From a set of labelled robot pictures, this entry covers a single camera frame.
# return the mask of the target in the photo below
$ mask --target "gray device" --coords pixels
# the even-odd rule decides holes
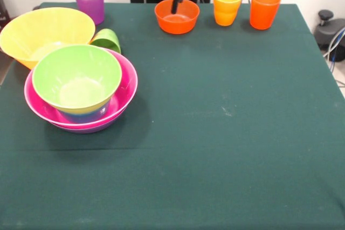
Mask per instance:
[[[0,31],[9,22],[10,22],[10,17],[5,7],[5,3],[3,0],[0,0]]]
[[[319,12],[321,22],[315,29],[314,37],[321,50],[327,50],[334,35],[345,27],[345,19],[332,19],[333,16],[333,13],[329,10],[321,10]],[[331,57],[333,57],[333,55],[335,55],[335,62],[345,59],[345,37],[340,41],[338,47],[330,54]]]

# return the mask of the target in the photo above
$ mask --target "orange cup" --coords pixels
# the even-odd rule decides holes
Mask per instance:
[[[215,20],[221,26],[229,26],[236,18],[242,0],[213,0]]]
[[[163,0],[155,7],[155,14],[160,28],[172,34],[183,34],[191,31],[198,19],[200,9],[190,0],[183,0],[177,6],[176,14],[171,13],[173,0]]]
[[[258,30],[271,27],[281,0],[252,0],[250,6],[250,24]]]

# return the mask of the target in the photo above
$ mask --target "bowl rim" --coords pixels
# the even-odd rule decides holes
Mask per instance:
[[[81,11],[78,10],[78,9],[74,9],[74,8],[63,8],[63,7],[59,7],[59,6],[54,6],[54,7],[51,7],[51,8],[40,8],[40,9],[31,10],[31,11],[29,11],[29,12],[23,13],[23,14],[21,14],[20,16],[17,16],[16,18],[12,19],[8,24],[6,24],[5,27],[3,27],[3,29],[2,29],[1,32],[0,32],[0,48],[1,48],[1,50],[2,50],[3,52],[5,52],[8,56],[13,57],[13,58],[16,59],[16,60],[33,61],[33,60],[30,60],[30,59],[23,59],[23,58],[14,57],[14,56],[11,54],[11,51],[8,51],[8,50],[6,49],[6,47],[4,48],[3,46],[1,46],[1,45],[2,45],[2,44],[1,44],[1,43],[2,43],[2,38],[4,37],[4,34],[6,33],[6,31],[8,31],[9,28],[11,27],[10,25],[13,24],[15,21],[20,20],[20,19],[23,19],[23,17],[25,17],[25,16],[27,16],[27,15],[29,15],[29,14],[31,14],[31,13],[46,12],[46,10],[54,10],[54,9],[56,9],[56,10],[69,9],[69,10],[73,10],[73,11],[78,12],[78,13],[80,13],[81,15],[87,17],[87,18],[92,22],[92,23],[90,23],[90,24],[93,25],[93,28],[92,28],[92,34],[90,33],[91,36],[90,36],[90,38],[88,39],[88,41],[85,42],[85,44],[86,44],[86,43],[89,43],[89,42],[92,40],[92,38],[93,38],[93,36],[94,36],[94,34],[95,34],[95,32],[96,32],[96,25],[95,25],[94,21],[92,20],[92,18],[91,18],[90,16],[88,16],[88,15],[85,14],[84,12],[81,12]]]
[[[158,18],[160,18],[160,19],[162,19],[162,20],[165,20],[164,17],[158,15],[158,13],[157,13],[157,8],[158,8],[158,6],[159,6],[161,3],[163,3],[163,2],[169,2],[169,1],[174,1],[174,0],[162,0],[162,1],[158,2],[158,3],[155,5],[155,15],[156,15]],[[168,22],[168,23],[174,23],[174,24],[183,24],[183,23],[187,23],[187,22],[190,22],[190,21],[192,21],[192,20],[198,18],[198,16],[200,15],[200,8],[199,8],[199,6],[198,6],[196,3],[194,3],[193,1],[191,1],[191,0],[183,0],[183,1],[187,1],[187,2],[191,3],[192,5],[194,5],[194,6],[196,6],[196,7],[198,8],[198,13],[196,14],[196,16],[190,18],[190,19],[187,20],[187,21],[170,22],[170,21],[166,21],[166,20],[165,20],[166,22]]]
[[[104,53],[107,53],[107,55],[109,54],[110,56],[112,56],[113,58],[113,55],[109,52],[107,52],[106,50],[104,50],[103,48],[100,48],[100,47],[96,47],[96,46],[93,46],[93,45],[89,45],[89,44],[71,44],[71,45],[67,45],[67,46],[64,46],[64,47],[61,47],[61,48],[58,48],[50,53],[48,53],[46,56],[44,56],[40,61],[38,61],[37,65],[35,66],[35,68],[33,69],[33,73],[32,73],[32,85],[33,85],[33,88],[34,90],[36,91],[37,95],[43,100],[45,101],[46,103],[48,103],[49,105],[51,106],[54,106],[55,108],[59,109],[66,109],[66,110],[81,110],[81,109],[86,109],[86,108],[89,108],[89,107],[93,107],[93,106],[96,106],[100,103],[103,103],[105,100],[107,99],[110,99],[113,94],[116,92],[117,88],[119,87],[120,83],[121,83],[121,79],[122,79],[122,68],[121,68],[121,65],[119,63],[119,61],[117,59],[115,59],[115,63],[116,63],[116,66],[119,68],[119,71],[120,71],[120,76],[119,76],[119,80],[118,82],[116,83],[116,85],[113,87],[113,90],[111,91],[111,93],[109,93],[108,95],[106,95],[105,98],[103,98],[102,101],[99,101],[97,103],[94,103],[92,105],[88,105],[88,106],[84,106],[84,107],[69,107],[69,106],[62,106],[61,104],[56,104],[54,102],[51,102],[51,101],[48,101],[46,98],[44,98],[43,96],[41,96],[41,94],[37,91],[37,86],[35,85],[35,75],[37,73],[37,68],[40,66],[40,64],[42,63],[42,61],[44,61],[50,54],[54,53],[55,51],[60,51],[62,49],[65,49],[65,48],[73,48],[73,47],[77,47],[77,46],[83,46],[83,47],[86,47],[86,48],[93,48],[93,49],[97,49],[97,50],[101,50],[102,52]]]
[[[26,80],[25,80],[25,84],[24,84],[24,96],[25,96],[25,101],[27,103],[27,105],[29,106],[29,108],[37,115],[39,116],[41,119],[45,120],[45,121],[48,121],[52,124],[56,124],[56,125],[59,125],[59,126],[62,126],[62,127],[65,127],[65,128],[69,128],[69,129],[81,129],[82,127],[96,127],[98,125],[101,125],[101,124],[104,124],[106,123],[106,121],[108,120],[111,120],[113,119],[115,116],[117,116],[119,113],[121,113],[124,109],[127,108],[127,106],[129,105],[129,103],[132,101],[132,99],[134,98],[135,96],[135,93],[137,91],[137,87],[138,87],[138,76],[137,76],[137,72],[135,70],[135,67],[133,66],[133,64],[125,57],[123,56],[122,54],[118,53],[118,52],[115,52],[113,50],[109,50],[107,48],[103,48],[104,50],[108,51],[109,53],[111,53],[114,57],[114,59],[117,59],[116,55],[119,55],[121,56],[121,58],[123,58],[125,60],[125,62],[127,63],[127,65],[130,67],[130,70],[133,71],[133,74],[134,74],[134,83],[135,83],[135,86],[134,86],[134,91],[133,91],[133,94],[130,96],[130,98],[128,99],[128,101],[125,103],[125,105],[123,105],[123,107],[119,110],[117,110],[115,113],[112,113],[110,115],[108,115],[107,117],[103,117],[97,121],[93,121],[93,122],[87,122],[87,123],[64,123],[64,122],[58,122],[58,121],[54,121],[54,120],[51,120],[45,116],[43,116],[41,113],[39,113],[38,111],[36,111],[36,109],[34,109],[34,107],[32,106],[31,102],[28,101],[29,99],[29,83],[31,80],[30,79],[30,76],[32,77],[32,73],[33,73],[33,70],[30,71],[29,75],[27,76]]]

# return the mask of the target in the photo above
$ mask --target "bowl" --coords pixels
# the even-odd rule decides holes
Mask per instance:
[[[0,48],[33,69],[52,50],[65,44],[87,44],[94,33],[94,22],[81,11],[43,8],[9,22],[0,33]]]
[[[102,124],[102,125],[99,125],[99,126],[96,126],[96,127],[88,127],[88,128],[83,128],[83,129],[69,129],[69,128],[65,128],[65,127],[61,127],[59,125],[56,125],[54,124],[54,126],[60,128],[60,129],[63,129],[63,130],[66,130],[68,132],[72,132],[72,133],[77,133],[77,134],[90,134],[90,133],[95,133],[95,132],[98,132],[98,131],[101,131],[101,130],[104,130],[106,128],[108,128],[110,125],[112,125],[117,119],[118,117],[120,117],[120,115],[123,113],[124,110],[122,110],[115,118],[113,118],[112,120]]]
[[[171,13],[173,0],[163,0],[155,7],[158,25],[167,33],[183,34],[191,31],[198,19],[200,9],[196,3],[183,0],[178,4],[176,14]]]
[[[66,117],[62,116],[59,110],[50,106],[35,92],[32,84],[33,71],[31,71],[27,76],[24,85],[24,96],[27,105],[37,116],[39,116],[43,120],[53,123],[56,126],[63,127],[64,129],[92,129],[106,124],[119,116],[119,114],[127,108],[129,103],[133,99],[137,89],[138,78],[134,66],[128,59],[112,50],[107,51],[111,53],[113,57],[115,57],[120,63],[122,70],[122,79],[115,94],[110,99],[109,108],[103,118],[94,122],[81,124],[69,121]]]
[[[68,120],[98,120],[121,82],[121,66],[108,51],[92,45],[69,45],[44,57],[35,67],[36,93]]]

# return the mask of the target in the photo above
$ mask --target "black cable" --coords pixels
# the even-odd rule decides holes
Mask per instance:
[[[339,86],[339,87],[345,87],[345,83],[344,82],[339,81],[339,80],[336,80],[336,82],[342,84],[342,86]]]

